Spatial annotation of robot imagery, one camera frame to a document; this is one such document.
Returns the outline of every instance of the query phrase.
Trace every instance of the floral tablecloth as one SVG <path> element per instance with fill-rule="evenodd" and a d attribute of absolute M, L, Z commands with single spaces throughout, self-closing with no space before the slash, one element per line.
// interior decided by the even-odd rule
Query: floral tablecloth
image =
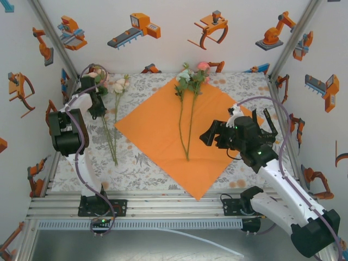
<path fill-rule="evenodd" d="M 140 73 L 130 75 L 130 86 L 120 100 L 117 119 L 120 120 L 128 115 L 134 108 L 175 76 L 176 74 L 174 73 Z M 111 74 L 107 84 L 112 85 L 122 77 L 122 74 Z M 220 88 L 236 101 L 242 101 L 252 96 L 270 96 L 263 73 L 211 73 L 209 83 Z M 103 96 L 103 102 L 108 109 L 105 119 L 109 129 L 112 129 L 113 136 L 115 95 L 107 94 Z M 283 137 L 272 102 L 269 100 L 254 100 L 243 105 L 249 110 L 257 109 L 259 116 L 263 116 L 265 108 L 268 109 L 279 133 L 274 143 L 274 150 L 278 153 Z M 84 115 L 84 121 L 90 136 L 90 145 L 87 153 L 91 158 L 98 179 L 102 181 L 106 190 L 182 189 L 178 183 L 120 132 L 116 134 L 117 160 L 119 164 L 115 166 L 104 133 L 102 119 L 97 118 L 93 120 L 87 112 Z M 270 131 L 267 121 L 264 121 L 261 127 Z M 287 152 L 284 154 L 283 164 L 293 175 Z M 215 181 L 211 189 L 248 188 L 255 185 L 261 188 L 268 187 L 267 182 L 255 174 L 251 168 L 247 167 L 242 160 L 234 160 Z M 60 156 L 59 159 L 52 191 L 80 191 L 77 175 L 63 156 Z"/>

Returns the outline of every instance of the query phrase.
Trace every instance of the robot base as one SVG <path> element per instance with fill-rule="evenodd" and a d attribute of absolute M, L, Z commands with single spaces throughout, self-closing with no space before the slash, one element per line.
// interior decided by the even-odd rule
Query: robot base
<path fill-rule="evenodd" d="M 102 189 L 101 194 L 107 198 L 107 194 Z M 116 217 L 126 216 L 127 200 L 109 200 L 113 205 Z M 78 216 L 83 217 L 98 217 L 98 216 L 113 216 L 109 209 L 109 205 L 101 197 L 95 196 L 81 196 L 80 206 L 78 208 Z"/>
<path fill-rule="evenodd" d="M 51 51 L 51 57 L 48 60 L 45 59 L 45 66 L 53 64 L 53 48 L 50 48 L 49 50 Z"/>
<path fill-rule="evenodd" d="M 261 213 L 246 213 L 242 210 L 240 199 L 224 198 L 222 200 L 223 213 L 225 216 L 263 216 Z"/>
<path fill-rule="evenodd" d="M 243 219 L 243 228 L 241 229 L 244 232 L 257 233 L 261 228 L 260 219 Z"/>
<path fill-rule="evenodd" d="M 261 49 L 263 49 L 263 50 L 265 50 L 265 51 L 268 51 L 268 50 L 271 50 L 271 49 L 273 49 L 273 48 L 276 48 L 276 47 L 278 47 L 278 46 L 280 46 L 280 45 L 283 45 L 283 42 L 282 42 L 281 40 L 278 40 L 278 42 L 275 43 L 274 45 L 265 45 L 265 44 L 263 43 L 263 39 L 262 39 L 262 40 L 260 40 L 260 41 L 257 41 L 255 44 L 256 44 L 258 47 L 260 47 Z"/>
<path fill-rule="evenodd" d="M 338 234 L 340 216 L 334 209 L 325 212 L 322 217 L 330 224 L 335 234 Z M 305 257 L 310 258 L 323 248 L 334 242 L 330 231 L 318 217 L 304 227 L 292 224 L 291 241 L 296 249 Z"/>

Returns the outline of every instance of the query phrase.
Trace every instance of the cable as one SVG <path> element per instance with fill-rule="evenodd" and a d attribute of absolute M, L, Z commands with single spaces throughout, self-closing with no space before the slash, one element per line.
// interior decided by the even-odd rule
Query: cable
<path fill-rule="evenodd" d="M 222 202 L 222 196 L 228 196 L 228 197 L 230 197 L 231 200 L 233 199 L 233 197 L 232 197 L 231 195 L 226 194 L 226 193 L 222 193 L 222 194 L 220 195 L 220 201 L 221 201 L 222 204 L 223 204 L 223 202 Z"/>
<path fill-rule="evenodd" d="M 317 255 L 314 255 L 314 258 L 318 261 L 322 261 Z"/>
<path fill-rule="evenodd" d="M 199 238 L 199 237 L 196 237 L 195 235 L 190 235 L 190 234 L 187 234 L 187 233 L 184 233 L 184 232 L 181 232 L 181 231 L 176 231 L 176 230 L 171 230 L 171 229 L 165 229 L 165 228 L 155 228 L 154 230 L 159 230 L 159 231 L 164 231 L 164 232 L 170 232 L 170 233 L 175 233 L 175 234 L 179 234 L 179 235 L 184 235 L 186 237 L 189 237 L 189 238 L 194 238 L 194 239 L 197 239 L 199 241 L 202 241 L 202 242 L 205 242 L 205 243 L 208 243 L 208 244 L 211 244 L 213 246 L 217 246 L 223 250 L 226 250 L 227 252 L 229 253 L 232 253 L 232 254 L 235 254 L 237 256 L 240 256 L 242 258 L 244 258 L 244 255 L 241 254 L 241 253 L 238 253 L 236 251 L 233 251 L 232 249 L 229 249 L 227 247 L 224 247 L 224 246 L 221 246 L 215 242 L 212 242 L 208 239 L 204 239 L 204 238 Z"/>
<path fill-rule="evenodd" d="M 266 229 L 265 231 L 262 231 L 262 232 L 257 232 L 256 235 L 264 235 L 264 234 L 267 234 L 268 232 L 271 232 L 275 227 L 277 226 L 277 224 L 273 223 L 273 225 Z"/>
<path fill-rule="evenodd" d="M 83 73 L 84 73 L 87 69 L 89 69 L 90 67 L 92 67 L 92 66 L 95 66 L 95 64 L 90 64 L 90 65 L 88 65 L 88 66 L 81 72 L 80 78 L 82 78 Z M 72 98 L 68 103 L 65 104 L 65 110 L 64 110 L 64 111 L 65 111 L 66 115 L 69 116 L 69 118 L 71 119 L 71 121 L 75 124 L 75 126 L 76 126 L 76 128 L 77 128 L 77 131 L 78 131 L 79 138 L 80 138 L 80 140 L 81 140 L 81 146 L 80 146 L 80 148 L 78 148 L 78 150 L 77 150 L 77 152 L 76 152 L 76 154 L 75 154 L 75 159 L 74 159 L 74 160 L 75 160 L 76 174 L 77 174 L 79 180 L 81 181 L 81 183 L 82 183 L 83 185 L 85 185 L 86 188 L 88 188 L 88 189 L 91 190 L 93 193 L 95 193 L 97 196 L 99 196 L 99 197 L 101 197 L 103 200 L 105 200 L 105 202 L 109 205 L 110 210 L 111 210 L 111 212 L 112 212 L 112 214 L 113 214 L 112 223 L 111 223 L 111 225 L 109 226 L 108 230 L 106 230 L 104 233 L 100 234 L 100 236 L 102 237 L 104 234 L 106 235 L 106 234 L 108 234 L 108 233 L 111 232 L 111 229 L 112 229 L 112 227 L 113 227 L 113 225 L 114 225 L 114 223 L 115 223 L 116 213 L 115 213 L 115 211 L 114 211 L 114 208 L 113 208 L 113 205 L 111 204 L 111 202 L 110 202 L 106 197 L 104 197 L 102 194 L 100 194 L 99 191 L 96 191 L 96 190 L 93 189 L 91 186 L 89 186 L 89 185 L 87 184 L 87 182 L 83 180 L 83 178 L 82 178 L 82 176 L 81 176 L 81 174 L 80 174 L 80 171 L 79 171 L 79 168 L 78 168 L 78 156 L 79 156 L 80 152 L 82 151 L 82 149 L 83 149 L 84 146 L 85 146 L 85 138 L 84 138 L 84 135 L 83 135 L 83 132 L 82 132 L 82 129 L 81 129 L 79 123 L 77 122 L 77 120 L 76 120 L 76 119 L 71 115 L 71 113 L 69 112 L 70 106 L 73 105 L 73 103 L 75 102 L 75 100 L 76 100 L 80 95 L 82 95 L 82 94 L 84 94 L 84 93 L 86 93 L 86 92 L 89 92 L 89 91 L 91 91 L 91 90 L 96 89 L 97 87 L 103 85 L 104 82 L 107 80 L 108 72 L 106 71 L 106 69 L 105 69 L 103 66 L 101 66 L 101 65 L 98 65 L 98 66 L 99 66 L 101 69 L 103 69 L 103 70 L 105 71 L 105 78 L 104 78 L 104 80 L 101 81 L 99 84 L 97 84 L 97 85 L 95 85 L 95 86 L 92 86 L 92 87 L 90 87 L 90 88 L 87 88 L 86 90 L 84 90 L 84 91 L 80 92 L 79 94 L 73 96 L 73 98 Z M 95 231 L 93 230 L 93 224 L 94 224 L 94 222 L 91 221 L 90 230 L 91 230 L 91 231 L 94 233 L 94 235 L 96 236 L 97 233 L 95 233 Z"/>
<path fill-rule="evenodd" d="M 288 130 L 287 133 L 285 135 L 285 138 L 283 140 L 283 143 L 281 145 L 280 151 L 279 151 L 279 168 L 280 171 L 282 173 L 283 178 L 289 183 L 289 185 L 296 191 L 296 193 L 302 198 L 302 200 L 307 204 L 308 207 L 312 207 L 312 204 L 306 199 L 305 196 L 303 196 L 303 194 L 297 189 L 297 187 L 291 182 L 291 180 L 285 175 L 284 173 L 284 168 L 283 168 L 283 153 L 284 153 L 284 148 L 285 148 L 285 143 L 289 140 L 290 138 L 290 127 L 291 127 L 291 119 L 289 116 L 289 113 L 287 112 L 286 108 L 284 107 L 284 105 L 281 104 L 281 102 L 271 98 L 271 97 L 266 97 L 266 96 L 255 96 L 255 97 L 251 97 L 248 98 L 244 101 L 241 101 L 237 104 L 237 106 L 242 105 L 243 103 L 252 101 L 252 100 L 258 100 L 258 99 L 265 99 L 265 100 L 270 100 L 273 101 L 274 103 L 277 103 L 279 105 L 279 107 L 281 107 L 281 109 L 285 112 L 285 115 L 287 116 L 287 120 L 288 120 Z M 332 229 L 332 227 L 330 226 L 330 224 L 326 221 L 326 219 L 324 219 L 322 217 L 322 215 L 320 215 L 320 213 L 314 209 L 313 212 L 320 218 L 320 220 L 325 224 L 325 226 L 328 228 L 328 230 L 330 231 L 330 233 L 332 234 L 335 243 L 337 244 L 337 248 L 338 248 L 338 261 L 342 261 L 342 256 L 343 256 L 343 250 L 342 247 L 339 243 L 339 239 L 335 233 L 335 231 Z"/>
<path fill-rule="evenodd" d="M 231 156 L 228 154 L 228 150 L 229 150 L 229 148 L 227 148 L 227 150 L 226 150 L 226 154 L 227 154 L 227 156 L 228 156 L 229 158 L 231 158 L 231 159 L 235 159 L 235 160 L 241 160 L 241 158 L 240 158 L 240 159 L 237 159 L 237 158 L 233 158 L 233 157 L 231 157 Z"/>

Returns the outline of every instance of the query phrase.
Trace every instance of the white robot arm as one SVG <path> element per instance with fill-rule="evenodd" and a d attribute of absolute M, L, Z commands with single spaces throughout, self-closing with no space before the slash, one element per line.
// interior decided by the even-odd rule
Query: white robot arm
<path fill-rule="evenodd" d="M 256 111 L 252 118 L 244 116 L 237 105 L 228 111 L 229 120 L 214 120 L 200 139 L 207 146 L 215 140 L 218 148 L 239 151 L 243 162 L 261 175 L 287 205 L 276 202 L 261 188 L 253 187 L 241 194 L 243 213 L 257 212 L 267 216 L 291 236 L 297 250 L 308 258 L 333 243 L 334 237 L 323 219 L 337 234 L 340 217 L 335 210 L 327 211 L 313 200 L 287 170 L 281 171 L 278 155 L 270 146 L 277 132 L 268 111 L 264 110 L 264 114 L 272 133 L 260 129 Z"/>
<path fill-rule="evenodd" d="M 84 136 L 84 147 L 77 157 L 79 173 L 83 181 L 94 191 L 106 196 L 101 182 L 97 179 L 88 152 L 85 148 L 89 145 L 89 136 L 83 121 L 83 115 L 89 110 L 92 105 L 90 94 L 75 94 L 72 96 L 74 102 L 67 107 L 66 104 L 57 112 L 50 113 L 48 116 L 49 126 L 51 129 L 52 143 L 56 151 L 59 151 L 69 161 L 76 172 L 76 153 L 82 142 L 79 137 L 78 129 L 80 128 Z M 76 126 L 66 114 L 66 109 L 78 122 Z M 83 206 L 90 208 L 93 214 L 104 214 L 108 210 L 108 205 L 104 200 L 101 200 L 92 190 L 86 185 L 81 186 L 81 203 Z"/>

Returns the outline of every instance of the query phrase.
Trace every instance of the orange napkin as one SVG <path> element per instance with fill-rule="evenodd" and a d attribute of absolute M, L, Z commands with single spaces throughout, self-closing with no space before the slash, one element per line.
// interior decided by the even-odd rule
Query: orange napkin
<path fill-rule="evenodd" d="M 180 100 L 175 95 L 173 79 L 149 99 L 115 124 L 132 143 L 168 173 L 195 199 L 199 200 L 208 191 L 224 169 L 232 162 L 226 150 L 206 146 L 200 135 L 206 132 L 213 120 L 227 121 L 227 111 L 235 101 L 226 93 L 210 84 L 203 84 L 194 107 L 190 161 L 186 160 L 179 136 Z M 186 91 L 182 115 L 182 133 L 187 147 L 193 93 Z M 251 112 L 242 107 L 244 115 Z M 235 157 L 237 151 L 229 151 Z"/>

